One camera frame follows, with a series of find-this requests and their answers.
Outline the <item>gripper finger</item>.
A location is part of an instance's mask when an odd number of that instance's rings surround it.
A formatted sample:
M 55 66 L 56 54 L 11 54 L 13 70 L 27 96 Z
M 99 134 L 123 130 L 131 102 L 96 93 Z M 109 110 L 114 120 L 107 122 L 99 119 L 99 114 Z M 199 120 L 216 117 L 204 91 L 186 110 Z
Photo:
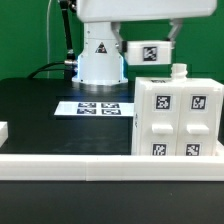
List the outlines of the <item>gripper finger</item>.
M 183 19 L 182 18 L 171 19 L 170 25 L 171 25 L 171 30 L 168 34 L 168 39 L 170 41 L 174 41 L 182 28 Z
M 120 23 L 119 22 L 112 22 L 111 23 L 111 30 L 116 39 L 116 48 L 119 52 L 126 52 L 127 51 L 127 42 L 123 40 L 119 31 L 120 31 Z

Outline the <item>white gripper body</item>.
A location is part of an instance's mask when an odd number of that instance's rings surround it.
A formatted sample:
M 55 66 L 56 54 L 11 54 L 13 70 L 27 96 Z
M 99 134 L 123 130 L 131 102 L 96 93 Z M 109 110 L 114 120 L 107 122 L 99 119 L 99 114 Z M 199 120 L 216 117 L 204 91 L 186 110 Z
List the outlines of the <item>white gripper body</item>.
M 84 22 L 144 21 L 210 16 L 218 0 L 77 0 Z

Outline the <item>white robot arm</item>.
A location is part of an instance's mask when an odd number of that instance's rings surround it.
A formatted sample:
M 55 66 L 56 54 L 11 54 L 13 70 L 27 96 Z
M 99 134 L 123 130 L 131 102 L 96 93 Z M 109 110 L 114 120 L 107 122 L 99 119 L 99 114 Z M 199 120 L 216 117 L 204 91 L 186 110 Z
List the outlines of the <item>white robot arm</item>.
M 75 82 L 112 86 L 125 83 L 123 64 L 167 65 L 182 21 L 211 15 L 217 0 L 77 0 L 77 17 L 84 23 L 84 49 L 78 56 Z M 165 41 L 125 41 L 120 24 L 169 19 Z

